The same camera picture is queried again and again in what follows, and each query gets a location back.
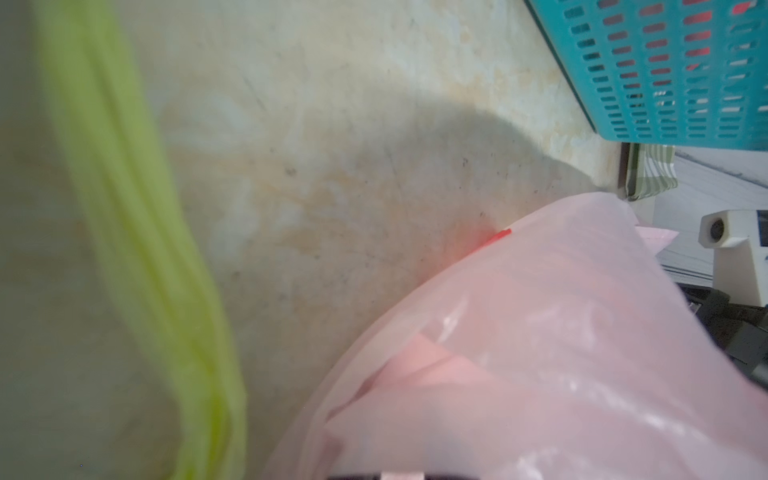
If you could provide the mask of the pink strawberry plastic bag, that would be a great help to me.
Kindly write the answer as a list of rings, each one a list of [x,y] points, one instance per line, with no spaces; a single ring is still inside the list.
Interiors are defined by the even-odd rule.
[[[267,479],[763,479],[767,396],[607,193],[547,205],[369,327]]]

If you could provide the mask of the yellow-green avocado plastic bag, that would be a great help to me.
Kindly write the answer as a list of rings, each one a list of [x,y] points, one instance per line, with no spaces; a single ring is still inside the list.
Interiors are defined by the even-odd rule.
[[[240,479],[247,406],[219,291],[108,1],[33,5],[52,125],[105,286],[180,414],[177,479]]]

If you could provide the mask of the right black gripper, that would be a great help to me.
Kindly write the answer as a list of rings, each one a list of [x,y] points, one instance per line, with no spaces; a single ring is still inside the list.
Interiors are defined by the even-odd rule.
[[[767,306],[733,303],[726,293],[678,284],[713,342],[750,381],[767,389]]]

